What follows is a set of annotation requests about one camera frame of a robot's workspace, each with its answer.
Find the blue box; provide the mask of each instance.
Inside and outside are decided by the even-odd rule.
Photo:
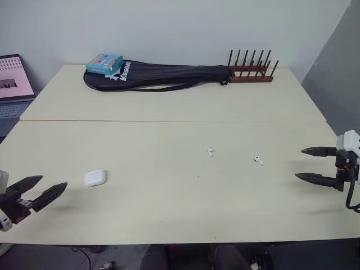
[[[100,54],[85,66],[88,72],[112,75],[122,64],[122,56]]]

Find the table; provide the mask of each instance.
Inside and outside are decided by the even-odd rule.
[[[43,174],[26,199],[56,183],[69,185],[49,206],[0,234],[0,242],[107,245],[358,237],[359,215],[345,208],[346,192],[294,176],[333,176],[333,157],[300,150],[335,141],[324,122],[21,121],[0,145],[9,184]],[[207,153],[210,146],[214,157]],[[256,155],[263,166],[253,162]],[[85,173],[100,168],[108,172],[106,183],[86,187]]]
[[[44,178],[55,202],[0,242],[64,245],[294,241],[358,237],[346,192],[299,180],[336,172],[300,153],[336,136],[289,69],[272,83],[203,84],[175,92],[99,92],[65,65],[0,145],[12,184]],[[212,147],[214,157],[207,153]],[[259,155],[264,165],[255,163]],[[88,188],[86,172],[107,170]],[[355,189],[354,201],[358,198]]]
[[[174,92],[99,92],[83,82],[85,66],[65,65],[21,120],[163,122],[324,122],[289,69],[272,83],[207,83]]]

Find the robotic arm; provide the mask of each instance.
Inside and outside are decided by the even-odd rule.
[[[68,183],[56,184],[45,190],[35,200],[23,200],[21,195],[31,190],[42,175],[26,177],[10,187],[7,186],[8,173],[0,170],[0,230],[8,231],[12,224],[18,224],[31,214],[32,208],[39,212],[53,200],[58,198],[65,190]]]
[[[316,173],[295,173],[300,179],[309,183],[333,187],[338,191],[344,191],[344,182],[350,182],[346,208],[360,213],[360,204],[350,206],[353,196],[355,181],[359,176],[360,162],[360,136],[350,130],[337,137],[336,147],[310,147],[301,151],[312,156],[336,156],[335,166],[337,167],[336,177],[324,177]]]

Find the cable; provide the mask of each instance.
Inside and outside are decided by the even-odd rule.
[[[83,253],[83,254],[86,256],[86,258],[88,258],[88,261],[89,261],[89,270],[91,270],[91,260],[90,260],[89,255],[86,254],[86,252],[83,251],[82,249],[79,249],[79,251],[80,251],[81,253]]]
[[[346,197],[346,208],[354,210],[356,213],[360,213],[360,204],[350,206],[351,198],[353,197],[354,187],[355,187],[355,171],[354,168],[349,169],[350,174],[350,187],[348,191],[348,195]]]
[[[86,252],[85,251],[83,251],[81,248],[79,248],[78,247],[78,249],[76,249],[76,250],[74,250],[72,247],[71,247],[71,250],[73,251],[73,252],[81,252],[81,253],[83,253],[85,256],[86,256],[86,258],[88,258],[88,261],[89,261],[89,270],[91,270],[91,260],[90,260],[90,257],[89,257],[89,255],[88,254],[86,254]]]

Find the white earbud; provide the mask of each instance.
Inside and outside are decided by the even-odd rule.
[[[208,148],[208,154],[210,156],[213,156],[213,152],[214,152],[214,149],[212,149],[211,147]]]
[[[259,156],[254,157],[254,161],[260,163],[260,165],[263,165]]]

